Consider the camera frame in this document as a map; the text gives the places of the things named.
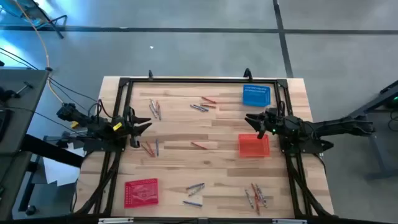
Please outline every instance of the wooden table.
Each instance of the wooden table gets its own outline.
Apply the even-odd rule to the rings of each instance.
[[[104,77],[99,97],[109,114],[113,112],[120,77]],[[312,120],[304,80],[288,79],[294,115]],[[271,156],[239,158],[238,134],[255,134],[244,120],[246,113],[259,113],[264,108],[244,106],[241,103],[243,84],[230,83],[135,83],[131,105],[138,117],[154,118],[149,99],[158,100],[162,121],[152,119],[153,125],[144,132],[141,141],[160,141],[159,157],[150,157],[143,149],[126,146],[114,195],[112,216],[130,217],[257,217],[244,193],[250,183],[260,185],[268,201],[261,207],[266,218],[294,217],[292,200],[283,154],[277,136],[271,134]],[[275,106],[271,90],[271,105]],[[217,109],[202,113],[189,107],[200,104],[201,96],[218,102]],[[190,144],[199,142],[209,150]],[[83,163],[78,180],[78,210],[98,185],[104,153],[93,153]],[[333,213],[325,171],[312,155],[303,155],[307,184],[314,196]],[[158,178],[159,204],[149,207],[124,209],[124,183],[132,180]],[[206,187],[188,198],[186,187],[200,182]],[[102,206],[106,204],[105,190]],[[184,205],[183,200],[199,202],[202,208]]]

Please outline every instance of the blue plastic basket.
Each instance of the blue plastic basket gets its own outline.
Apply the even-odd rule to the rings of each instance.
[[[270,88],[268,86],[243,85],[243,104],[249,106],[270,105]]]

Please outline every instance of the red basket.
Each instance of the red basket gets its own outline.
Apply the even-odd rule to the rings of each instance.
[[[268,135],[265,134],[262,139],[258,139],[257,134],[240,134],[238,139],[240,157],[269,156]]]
[[[124,184],[124,208],[159,203],[157,179],[136,180]]]

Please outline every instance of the gray floor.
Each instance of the gray floor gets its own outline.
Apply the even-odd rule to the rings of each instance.
[[[55,17],[67,13],[68,26],[276,28],[271,0],[47,0],[38,1]],[[286,29],[398,29],[394,0],[280,0]],[[1,14],[0,23],[21,25]],[[31,31],[0,30],[0,45],[44,68],[45,55]],[[286,77],[278,34],[201,34],[67,32],[60,40],[41,32],[54,78],[92,97],[105,75],[204,75],[240,77],[249,67],[256,77]],[[397,35],[286,35],[294,77],[305,79],[314,121],[347,115],[397,79]],[[1,57],[8,65],[17,64]],[[90,101],[78,99],[85,107]],[[58,101],[48,89],[37,111],[56,119]],[[387,130],[388,114],[374,114],[391,159],[396,142]],[[37,137],[62,128],[34,117],[29,132]],[[367,139],[329,138],[325,153],[335,213],[345,218],[398,222],[398,178],[366,181],[377,170]],[[31,200],[36,217],[67,213],[73,186],[37,187]],[[48,201],[42,196],[52,193]]]

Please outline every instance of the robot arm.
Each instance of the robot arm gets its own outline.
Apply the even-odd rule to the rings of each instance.
[[[276,108],[266,109],[265,113],[247,114],[245,120],[258,131],[261,139],[266,131],[285,137],[291,145],[302,152],[319,153],[331,147],[331,142],[321,140],[322,136],[352,134],[369,136],[374,132],[373,123],[365,116],[345,117],[336,120],[312,123],[296,116],[277,116]]]
[[[116,116],[112,122],[109,122],[106,118],[87,116],[79,112],[73,103],[64,103],[57,112],[57,116],[64,121],[76,121],[80,126],[87,127],[87,135],[95,139],[115,141],[131,135],[130,145],[132,147],[139,147],[137,137],[152,124],[146,123],[136,126],[136,124],[150,121],[150,118],[136,117],[132,108],[127,119]]]

